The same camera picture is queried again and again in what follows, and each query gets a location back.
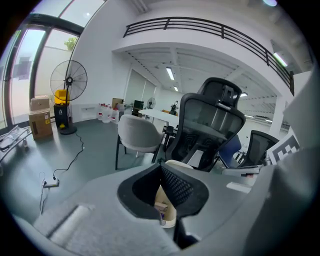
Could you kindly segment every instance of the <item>tree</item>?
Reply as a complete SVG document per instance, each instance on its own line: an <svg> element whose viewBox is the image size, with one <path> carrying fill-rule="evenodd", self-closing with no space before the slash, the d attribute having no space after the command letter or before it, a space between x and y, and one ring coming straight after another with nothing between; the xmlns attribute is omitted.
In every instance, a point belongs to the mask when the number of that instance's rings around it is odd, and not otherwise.
<svg viewBox="0 0 320 256"><path fill-rule="evenodd" d="M64 45L67 47L69 51L72 51L76 45L77 40L78 38L76 37L70 37L68 41L64 42Z"/></svg>

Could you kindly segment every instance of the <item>black railing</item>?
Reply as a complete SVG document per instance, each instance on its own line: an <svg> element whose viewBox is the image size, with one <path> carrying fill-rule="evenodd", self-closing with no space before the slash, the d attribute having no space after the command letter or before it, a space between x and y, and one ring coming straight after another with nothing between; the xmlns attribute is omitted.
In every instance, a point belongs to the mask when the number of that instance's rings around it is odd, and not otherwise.
<svg viewBox="0 0 320 256"><path fill-rule="evenodd" d="M144 31L168 29L195 30L210 33L246 48L272 68L289 87L290 91L293 92L292 74L278 62L270 51L250 36L218 22L194 17L153 18L126 26L123 37Z"/></svg>

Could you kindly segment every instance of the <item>power strip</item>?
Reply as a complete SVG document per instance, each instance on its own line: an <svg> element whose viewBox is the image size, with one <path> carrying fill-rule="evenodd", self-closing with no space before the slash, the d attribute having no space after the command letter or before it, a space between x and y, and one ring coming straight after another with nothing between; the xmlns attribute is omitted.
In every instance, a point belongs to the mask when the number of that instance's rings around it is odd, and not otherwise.
<svg viewBox="0 0 320 256"><path fill-rule="evenodd" d="M55 188L59 187L59 180L56 178L55 180L51 177L48 179L45 179L46 184L44 185L44 188Z"/></svg>

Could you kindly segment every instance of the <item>black mesh office chair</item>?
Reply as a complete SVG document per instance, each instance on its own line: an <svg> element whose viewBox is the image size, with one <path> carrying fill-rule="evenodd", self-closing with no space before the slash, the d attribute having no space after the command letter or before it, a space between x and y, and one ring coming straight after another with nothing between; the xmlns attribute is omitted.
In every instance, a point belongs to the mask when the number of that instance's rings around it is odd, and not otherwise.
<svg viewBox="0 0 320 256"><path fill-rule="evenodd" d="M245 124L245 116L227 99L185 94L180 103L179 127L165 152L166 160L188 163L197 150L203 152L195 169L209 172L219 149Z"/></svg>
<svg viewBox="0 0 320 256"><path fill-rule="evenodd" d="M242 91L238 86L228 80L210 77L205 80L197 94L204 95L212 100L224 99L225 104L237 108Z"/></svg>
<svg viewBox="0 0 320 256"><path fill-rule="evenodd" d="M247 154L238 167L259 166L263 164L265 152L277 144L279 140L258 130L252 130Z"/></svg>

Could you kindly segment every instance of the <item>yellow container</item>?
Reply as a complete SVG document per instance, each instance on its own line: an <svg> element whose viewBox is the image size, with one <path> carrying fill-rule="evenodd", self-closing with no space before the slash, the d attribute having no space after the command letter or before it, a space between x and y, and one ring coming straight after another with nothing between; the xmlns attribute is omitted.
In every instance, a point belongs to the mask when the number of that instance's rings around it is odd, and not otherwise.
<svg viewBox="0 0 320 256"><path fill-rule="evenodd" d="M63 105L66 104L66 94L67 94L67 90L56 90L54 95L54 104L57 105ZM70 94L68 92L68 102L67 104L69 105L70 103Z"/></svg>

